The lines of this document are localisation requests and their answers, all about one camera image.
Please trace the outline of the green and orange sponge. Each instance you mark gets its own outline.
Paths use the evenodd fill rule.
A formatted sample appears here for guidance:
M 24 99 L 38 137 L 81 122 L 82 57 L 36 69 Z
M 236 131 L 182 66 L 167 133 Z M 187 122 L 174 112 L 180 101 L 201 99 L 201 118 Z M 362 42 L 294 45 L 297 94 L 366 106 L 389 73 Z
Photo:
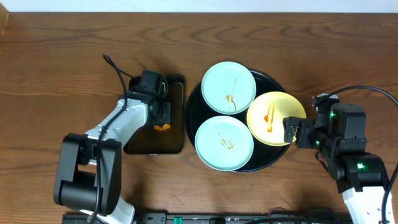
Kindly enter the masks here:
M 164 124 L 163 126 L 158 126 L 158 125 L 154 126 L 154 129 L 155 130 L 159 130 L 159 131 L 165 131 L 165 130 L 170 129 L 170 128 L 171 128 L 170 124 Z

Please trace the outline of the yellow plate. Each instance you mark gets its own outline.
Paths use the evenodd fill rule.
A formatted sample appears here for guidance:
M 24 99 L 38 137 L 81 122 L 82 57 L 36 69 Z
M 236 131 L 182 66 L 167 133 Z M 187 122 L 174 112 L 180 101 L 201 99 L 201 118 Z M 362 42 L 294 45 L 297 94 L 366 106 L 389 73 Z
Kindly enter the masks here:
M 283 119 L 306 118 L 301 102 L 281 91 L 272 91 L 258 96 L 248 108 L 246 122 L 251 134 L 270 146 L 285 146 Z

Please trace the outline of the light blue plate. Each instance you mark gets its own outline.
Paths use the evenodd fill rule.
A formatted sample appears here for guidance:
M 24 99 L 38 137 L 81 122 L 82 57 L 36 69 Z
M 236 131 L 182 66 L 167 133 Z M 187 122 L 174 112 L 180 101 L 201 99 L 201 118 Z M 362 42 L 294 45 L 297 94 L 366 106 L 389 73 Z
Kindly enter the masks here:
M 254 76 L 237 62 L 220 62 L 210 67 L 201 82 L 207 105 L 221 114 L 238 114 L 248 109 L 256 96 Z
M 215 170 L 229 172 L 242 168 L 254 152 L 254 140 L 248 127 L 231 116 L 207 119 L 195 135 L 199 158 Z

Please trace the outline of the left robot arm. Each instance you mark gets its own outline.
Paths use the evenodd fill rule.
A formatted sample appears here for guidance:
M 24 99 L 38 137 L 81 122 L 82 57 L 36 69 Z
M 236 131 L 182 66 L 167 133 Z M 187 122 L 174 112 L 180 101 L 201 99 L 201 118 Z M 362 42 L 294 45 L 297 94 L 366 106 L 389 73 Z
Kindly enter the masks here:
M 53 200 L 88 214 L 87 223 L 132 223 L 135 208 L 121 196 L 121 153 L 132 135 L 169 117 L 167 91 L 121 95 L 115 109 L 85 134 L 67 134 L 61 145 Z

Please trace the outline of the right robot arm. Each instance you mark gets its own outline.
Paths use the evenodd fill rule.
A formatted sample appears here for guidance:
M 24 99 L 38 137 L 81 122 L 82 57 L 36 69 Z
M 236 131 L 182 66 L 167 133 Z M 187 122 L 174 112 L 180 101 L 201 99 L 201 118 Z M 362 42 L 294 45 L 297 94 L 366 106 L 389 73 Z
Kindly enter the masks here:
M 362 107 L 334 103 L 319 109 L 315 121 L 283 119 L 284 141 L 316 149 L 315 157 L 332 179 L 353 223 L 393 223 L 391 187 L 382 159 L 366 152 L 366 113 Z

